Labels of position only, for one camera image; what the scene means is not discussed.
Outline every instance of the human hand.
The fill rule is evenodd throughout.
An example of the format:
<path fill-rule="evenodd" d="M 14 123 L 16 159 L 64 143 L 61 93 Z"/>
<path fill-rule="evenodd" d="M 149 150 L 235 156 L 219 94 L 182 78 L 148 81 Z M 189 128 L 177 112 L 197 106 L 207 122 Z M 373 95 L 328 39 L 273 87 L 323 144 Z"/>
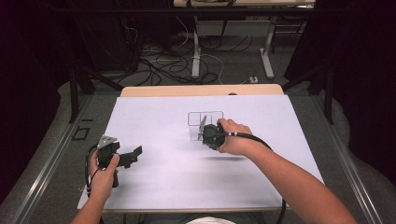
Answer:
<path fill-rule="evenodd" d="M 248 133 L 252 134 L 248 126 L 237 124 L 232 119 L 219 119 L 218 123 L 226 133 Z M 244 137 L 226 136 L 224 144 L 218 148 L 218 151 L 230 153 L 233 155 L 246 156 L 246 152 L 250 148 L 262 147 L 261 143 Z"/>
<path fill-rule="evenodd" d="M 105 202 L 111 195 L 113 185 L 113 175 L 116 171 L 117 165 L 120 161 L 120 155 L 114 154 L 110 164 L 103 171 L 98 167 L 97 158 L 99 156 L 98 150 L 95 150 L 91 157 L 90 173 L 92 177 L 91 182 L 91 198 Z"/>

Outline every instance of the black cable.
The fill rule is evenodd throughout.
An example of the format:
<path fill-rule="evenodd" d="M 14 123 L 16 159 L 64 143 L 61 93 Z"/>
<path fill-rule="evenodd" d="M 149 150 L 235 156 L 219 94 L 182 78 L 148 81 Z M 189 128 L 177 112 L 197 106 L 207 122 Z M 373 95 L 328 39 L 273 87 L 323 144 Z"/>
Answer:
<path fill-rule="evenodd" d="M 283 217 L 285 216 L 286 213 L 286 201 L 284 199 L 282 199 L 282 209 L 280 209 L 280 214 L 279 214 L 279 218 L 277 219 L 277 223 L 276 224 L 281 224 L 283 221 Z"/>
<path fill-rule="evenodd" d="M 244 47 L 243 49 L 236 49 L 238 48 L 243 42 L 245 42 L 245 40 L 248 38 L 248 35 L 244 37 L 244 39 L 242 39 L 237 45 L 235 45 L 234 47 L 232 47 L 231 49 L 217 49 L 217 47 L 215 48 L 208 48 L 205 47 L 203 45 L 200 44 L 201 49 L 207 50 L 207 51 L 211 51 L 211 52 L 232 52 L 232 51 L 244 51 L 246 49 L 248 49 L 251 46 L 251 43 L 253 42 L 253 36 L 250 36 L 250 41 L 248 43 L 248 45 L 246 47 Z"/>
<path fill-rule="evenodd" d="M 268 144 L 266 144 L 259 137 L 255 136 L 253 134 L 249 134 L 249 133 L 221 133 L 221 134 L 217 135 L 217 137 L 219 137 L 219 136 L 235 136 L 235 137 L 248 138 L 248 139 L 254 140 L 256 142 L 260 142 L 263 145 L 265 145 L 266 147 L 268 147 L 270 150 L 272 150 L 270 148 L 270 146 L 268 146 Z M 282 223 L 283 217 L 285 216 L 285 213 L 286 213 L 286 201 L 282 198 L 282 208 L 280 209 L 279 218 L 277 219 L 277 223 L 276 224 L 281 224 Z"/>
<path fill-rule="evenodd" d="M 154 76 L 151 76 L 151 86 L 159 86 L 163 79 L 157 72 L 154 72 L 153 75 L 157 76 L 159 80 L 157 81 L 157 83 L 153 84 Z"/>
<path fill-rule="evenodd" d="M 230 0 L 226 7 L 231 7 L 234 2 L 235 2 L 235 0 Z M 214 49 L 221 47 L 222 38 L 224 37 L 224 32 L 225 32 L 225 28 L 227 27 L 227 23 L 228 23 L 228 20 L 224 20 L 223 21 L 223 24 L 222 24 L 222 27 L 221 27 L 220 42 L 218 43 L 217 46 L 214 47 Z"/>
<path fill-rule="evenodd" d="M 254 141 L 256 141 L 256 142 L 260 142 L 260 143 L 262 143 L 263 145 L 265 145 L 266 147 L 268 147 L 269 149 L 271 149 L 270 146 L 268 146 L 268 144 L 266 144 L 264 141 L 262 141 L 259 137 L 256 137 L 256 136 L 254 136 L 254 135 L 252 135 L 252 134 L 249 134 L 249 133 L 222 133 L 222 134 L 219 134 L 219 135 L 226 135 L 226 136 L 235 136 L 235 137 L 244 137 L 244 138 L 248 138 L 248 139 L 254 140 Z"/>
<path fill-rule="evenodd" d="M 139 218 L 137 219 L 137 224 L 141 224 L 142 222 L 140 221 L 140 218 L 142 217 L 142 214 L 139 214 Z"/>
<path fill-rule="evenodd" d="M 174 80 L 174 81 L 177 81 L 177 82 L 183 83 L 183 84 L 202 85 L 202 84 L 206 84 L 206 83 L 210 83 L 210 82 L 216 81 L 218 79 L 218 75 L 213 74 L 213 73 L 209 73 L 209 72 L 206 72 L 206 74 L 204 74 L 201 77 L 201 79 L 192 78 L 192 77 L 181 77 L 181 76 L 178 76 L 175 73 L 172 73 L 172 72 L 169 72 L 169 71 L 165 71 L 165 70 L 161 69 L 160 67 L 157 67 L 157 66 L 153 65 L 151 62 L 149 62 L 146 59 L 142 59 L 141 58 L 140 61 L 143 64 L 149 66 L 150 68 L 153 68 L 155 70 L 154 72 L 156 72 L 157 75 L 161 74 L 161 75 L 163 75 L 163 76 L 165 76 L 165 77 L 167 77 L 167 78 L 169 78 L 171 80 Z M 215 78 L 212 78 L 212 79 L 209 79 L 209 80 L 205 80 L 208 76 L 214 76 Z"/>
<path fill-rule="evenodd" d="M 169 67 L 169 71 L 176 73 L 176 72 L 183 72 L 184 70 L 187 70 L 189 72 L 189 74 L 191 74 L 191 70 L 187 65 L 180 65 L 180 64 L 175 64 Z"/>
<path fill-rule="evenodd" d="M 93 175 L 92 175 L 92 177 L 91 177 L 91 183 L 92 183 L 92 180 L 93 180 L 93 177 L 96 175 L 96 173 L 98 173 L 98 171 L 99 171 L 99 167 L 95 170 L 95 172 L 93 173 Z"/>
<path fill-rule="evenodd" d="M 133 73 L 127 75 L 127 76 L 123 76 L 122 78 L 120 78 L 120 79 L 117 81 L 117 83 L 120 84 L 125 78 L 130 77 L 130 76 L 132 76 L 132 75 L 139 74 L 139 73 L 143 73 L 143 72 L 151 72 L 151 71 L 150 71 L 150 70 L 140 70 L 140 71 L 133 72 Z"/>
<path fill-rule="evenodd" d="M 94 149 L 96 149 L 97 144 L 93 145 L 88 149 L 87 154 L 85 155 L 85 184 L 87 186 L 87 192 L 88 192 L 88 197 L 90 197 L 90 192 L 91 192 L 91 183 L 90 183 L 90 158 L 91 158 L 91 153 Z"/>

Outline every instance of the black curtain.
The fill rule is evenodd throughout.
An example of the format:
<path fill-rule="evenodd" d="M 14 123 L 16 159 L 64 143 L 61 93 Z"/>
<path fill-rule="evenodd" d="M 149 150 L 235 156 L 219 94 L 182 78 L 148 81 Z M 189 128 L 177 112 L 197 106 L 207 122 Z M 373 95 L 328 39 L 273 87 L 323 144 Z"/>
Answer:
<path fill-rule="evenodd" d="M 0 202 L 35 154 L 58 109 L 57 89 L 68 81 L 56 20 L 37 1 L 0 3 Z"/>
<path fill-rule="evenodd" d="M 350 124 L 350 150 L 396 185 L 396 4 L 321 0 L 316 7 L 348 11 L 309 20 L 285 77 L 294 80 L 331 59 L 334 98 Z"/>

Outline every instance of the white table leg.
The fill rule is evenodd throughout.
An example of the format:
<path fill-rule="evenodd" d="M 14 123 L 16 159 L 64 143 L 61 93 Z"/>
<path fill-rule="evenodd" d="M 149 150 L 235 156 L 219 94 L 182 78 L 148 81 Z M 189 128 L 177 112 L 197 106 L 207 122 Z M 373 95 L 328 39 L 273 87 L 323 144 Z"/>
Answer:
<path fill-rule="evenodd" d="M 268 34 L 265 40 L 265 47 L 264 49 L 260 49 L 260 55 L 262 56 L 262 64 L 264 65 L 265 75 L 267 76 L 268 79 L 275 78 L 270 60 L 268 58 L 268 52 L 271 48 L 271 41 L 274 35 L 275 26 L 276 26 L 276 17 L 272 17 L 270 26 L 268 28 Z"/>
<path fill-rule="evenodd" d="M 192 72 L 193 78 L 199 77 L 199 63 L 201 60 L 201 49 L 199 48 L 198 34 L 194 31 L 194 57 L 192 59 Z"/>

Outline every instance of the white tabletop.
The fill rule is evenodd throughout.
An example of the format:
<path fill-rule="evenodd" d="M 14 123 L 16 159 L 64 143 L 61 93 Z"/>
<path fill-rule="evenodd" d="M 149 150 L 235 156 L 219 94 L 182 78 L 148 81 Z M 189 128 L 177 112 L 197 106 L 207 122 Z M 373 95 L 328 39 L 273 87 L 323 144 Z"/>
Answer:
<path fill-rule="evenodd" d="M 287 95 L 120 97 L 106 135 L 119 153 L 142 146 L 139 161 L 119 169 L 107 212 L 220 212 L 277 208 L 281 197 L 248 159 L 190 140 L 190 112 L 222 111 L 248 125 L 276 153 L 322 181 Z M 78 208 L 86 202 L 83 193 Z"/>

